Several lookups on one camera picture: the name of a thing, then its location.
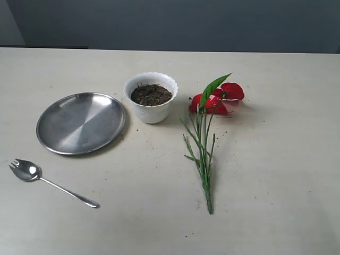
soil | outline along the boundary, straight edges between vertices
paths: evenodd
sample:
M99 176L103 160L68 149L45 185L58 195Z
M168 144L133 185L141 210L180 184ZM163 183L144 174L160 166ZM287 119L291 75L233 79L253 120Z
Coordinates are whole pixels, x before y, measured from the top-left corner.
M168 102L171 98L171 92L158 84L142 85L131 94L132 101L145 106L161 105Z

metal plate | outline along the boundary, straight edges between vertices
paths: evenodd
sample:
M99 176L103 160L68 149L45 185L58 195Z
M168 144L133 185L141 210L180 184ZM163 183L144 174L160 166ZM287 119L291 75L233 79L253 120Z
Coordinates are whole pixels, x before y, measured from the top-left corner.
M100 93L79 93L49 106L37 124L39 141L64 155L80 155L113 141L125 124L123 106Z

white bowl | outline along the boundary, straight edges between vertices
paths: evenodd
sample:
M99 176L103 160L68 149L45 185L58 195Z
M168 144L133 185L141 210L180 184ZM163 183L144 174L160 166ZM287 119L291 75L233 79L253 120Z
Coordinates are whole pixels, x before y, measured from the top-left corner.
M168 102L157 106L139 105L131 100L131 94L138 86L141 86L141 84L159 84L171 92L172 98ZM177 96L178 90L178 85L174 79L166 74L156 72L137 74L129 79L124 86L124 94L130 101L135 115L141 121L148 124L161 122L168 116L170 112L170 105Z

white table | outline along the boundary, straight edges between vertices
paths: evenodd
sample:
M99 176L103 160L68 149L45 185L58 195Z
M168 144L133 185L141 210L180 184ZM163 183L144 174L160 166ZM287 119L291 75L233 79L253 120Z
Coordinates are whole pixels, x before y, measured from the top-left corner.
M156 125L141 123L123 96L124 82L145 71L180 88ZM212 124L209 215L176 115L229 72L246 98ZM0 48L0 254L340 254L339 82L340 55ZM48 151L36 137L40 114L84 91L122 102L122 138L87 156ZM101 208L20 181L14 158Z

red flower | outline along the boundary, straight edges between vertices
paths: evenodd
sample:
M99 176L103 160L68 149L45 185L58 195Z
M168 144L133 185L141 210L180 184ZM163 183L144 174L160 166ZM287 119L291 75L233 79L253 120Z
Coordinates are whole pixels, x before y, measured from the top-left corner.
M189 110L197 111L197 106L200 103L202 94L194 96ZM242 100L244 92L237 83L226 82L221 85L221 89L216 89L209 97L206 103L207 113L227 114L231 113L227 110L226 105L231 105L229 100Z

